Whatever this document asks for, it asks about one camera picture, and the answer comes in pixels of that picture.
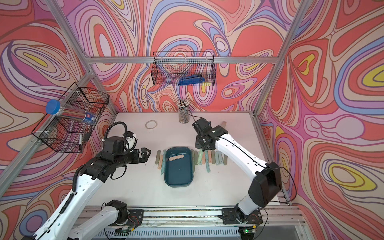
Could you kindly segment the pink folding knife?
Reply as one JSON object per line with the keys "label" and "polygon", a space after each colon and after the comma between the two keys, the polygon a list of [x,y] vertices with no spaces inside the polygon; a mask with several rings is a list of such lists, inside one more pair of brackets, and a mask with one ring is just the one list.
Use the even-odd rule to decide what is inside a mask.
{"label": "pink folding knife", "polygon": [[159,157],[159,163],[158,163],[158,169],[161,170],[162,169],[162,165],[163,165],[163,155],[160,155]]}
{"label": "pink folding knife", "polygon": [[209,163],[212,164],[212,151],[208,151]]}
{"label": "pink folding knife", "polygon": [[206,164],[206,152],[203,152],[203,155],[202,155],[202,164],[203,164],[203,165]]}
{"label": "pink folding knife", "polygon": [[172,156],[169,158],[169,161],[174,161],[174,160],[179,160],[179,159],[183,159],[184,158],[184,154],[181,154],[181,155],[176,155],[176,156]]}

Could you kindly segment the light blue folding knife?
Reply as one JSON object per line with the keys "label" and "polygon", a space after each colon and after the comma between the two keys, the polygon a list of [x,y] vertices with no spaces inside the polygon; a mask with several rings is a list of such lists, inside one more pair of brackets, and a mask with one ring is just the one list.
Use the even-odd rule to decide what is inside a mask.
{"label": "light blue folding knife", "polygon": [[198,165],[202,165],[202,162],[203,162],[203,151],[202,150],[199,150],[199,153],[198,153]]}
{"label": "light blue folding knife", "polygon": [[223,153],[218,151],[218,155],[219,155],[219,164],[223,165],[224,164]]}

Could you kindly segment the olive green folding knife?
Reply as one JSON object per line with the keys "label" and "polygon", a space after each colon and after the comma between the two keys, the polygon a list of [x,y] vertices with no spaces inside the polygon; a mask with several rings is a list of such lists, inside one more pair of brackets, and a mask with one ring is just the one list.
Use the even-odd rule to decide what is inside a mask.
{"label": "olive green folding knife", "polygon": [[198,153],[198,151],[194,151],[194,164],[195,165],[199,164],[199,153]]}

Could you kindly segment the light blue ceramic fruit knife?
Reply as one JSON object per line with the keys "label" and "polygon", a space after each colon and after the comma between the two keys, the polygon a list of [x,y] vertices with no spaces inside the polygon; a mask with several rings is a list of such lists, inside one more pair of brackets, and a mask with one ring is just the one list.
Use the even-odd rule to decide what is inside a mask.
{"label": "light blue ceramic fruit knife", "polygon": [[165,172],[165,163],[166,163],[166,150],[163,150],[163,160],[162,160],[162,167],[161,167],[161,175]]}

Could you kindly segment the light blue sheathed knife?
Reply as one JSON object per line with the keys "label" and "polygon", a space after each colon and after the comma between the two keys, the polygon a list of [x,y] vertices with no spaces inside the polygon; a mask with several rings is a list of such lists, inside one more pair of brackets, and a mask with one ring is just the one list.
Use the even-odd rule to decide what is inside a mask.
{"label": "light blue sheathed knife", "polygon": [[215,160],[216,160],[216,165],[218,166],[220,164],[220,158],[219,158],[219,152],[215,151]]}

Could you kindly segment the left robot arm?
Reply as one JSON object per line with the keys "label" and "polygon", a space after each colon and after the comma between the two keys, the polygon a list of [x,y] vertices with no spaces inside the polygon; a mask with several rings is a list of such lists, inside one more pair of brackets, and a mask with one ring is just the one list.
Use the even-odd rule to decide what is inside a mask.
{"label": "left robot arm", "polygon": [[24,240],[91,240],[109,225],[141,224],[132,219],[126,203],[111,200],[95,216],[74,226],[92,196],[118,168],[145,163],[151,155],[147,148],[130,149],[123,137],[105,138],[103,143],[102,151],[76,170],[65,200],[32,236],[23,236]]}

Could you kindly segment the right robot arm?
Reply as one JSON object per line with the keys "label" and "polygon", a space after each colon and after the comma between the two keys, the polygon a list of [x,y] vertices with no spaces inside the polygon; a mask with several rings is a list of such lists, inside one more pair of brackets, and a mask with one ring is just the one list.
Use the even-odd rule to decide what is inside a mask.
{"label": "right robot arm", "polygon": [[202,151],[217,150],[228,156],[252,180],[248,193],[233,208],[224,221],[244,223],[256,210],[266,207],[282,190],[281,168],[256,157],[241,146],[222,126],[200,118],[192,124],[197,133],[195,147]]}

